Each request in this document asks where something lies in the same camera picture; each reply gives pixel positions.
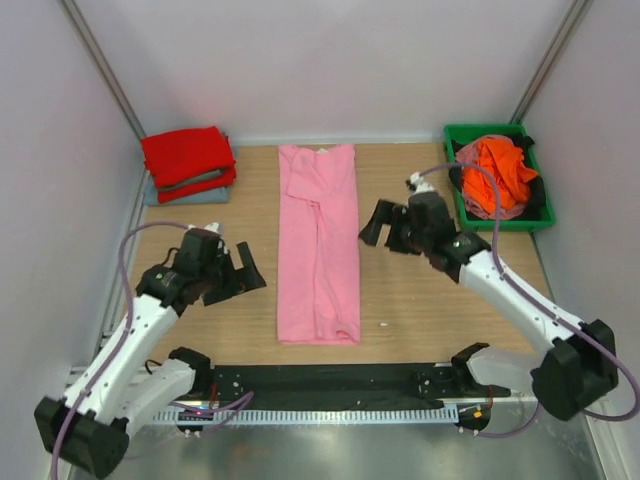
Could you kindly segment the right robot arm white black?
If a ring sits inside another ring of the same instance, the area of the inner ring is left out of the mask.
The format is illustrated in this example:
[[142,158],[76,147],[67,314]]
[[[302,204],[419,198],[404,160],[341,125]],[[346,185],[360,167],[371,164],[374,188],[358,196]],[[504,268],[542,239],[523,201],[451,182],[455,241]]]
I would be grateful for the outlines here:
[[438,193],[416,193],[405,205],[379,200],[360,239],[376,245],[383,226],[390,228],[387,249],[426,257],[492,305],[535,350],[527,356],[474,348],[450,372],[459,394],[472,396],[485,385],[530,393],[549,414],[567,421],[617,387],[612,330],[564,311],[509,269],[486,240],[457,230]]

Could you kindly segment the pink t shirt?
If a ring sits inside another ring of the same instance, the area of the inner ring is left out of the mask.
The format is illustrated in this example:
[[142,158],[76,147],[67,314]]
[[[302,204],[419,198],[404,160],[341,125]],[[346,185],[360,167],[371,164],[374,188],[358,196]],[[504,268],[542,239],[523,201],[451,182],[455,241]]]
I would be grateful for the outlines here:
[[361,340],[355,148],[278,149],[277,337],[286,344]]

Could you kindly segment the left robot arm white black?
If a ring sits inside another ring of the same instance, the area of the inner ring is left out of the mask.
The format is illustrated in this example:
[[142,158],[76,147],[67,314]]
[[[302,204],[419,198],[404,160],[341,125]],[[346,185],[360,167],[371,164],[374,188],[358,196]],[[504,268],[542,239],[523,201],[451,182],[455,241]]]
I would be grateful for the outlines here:
[[265,287],[247,243],[236,267],[217,223],[184,226],[179,247],[126,289],[127,313],[91,364],[62,396],[43,397],[34,417],[51,455],[50,476],[59,463],[97,479],[122,462],[136,433],[158,412],[185,396],[204,398],[213,384],[212,362],[181,347],[139,384],[132,381],[162,337],[196,301],[219,303]]

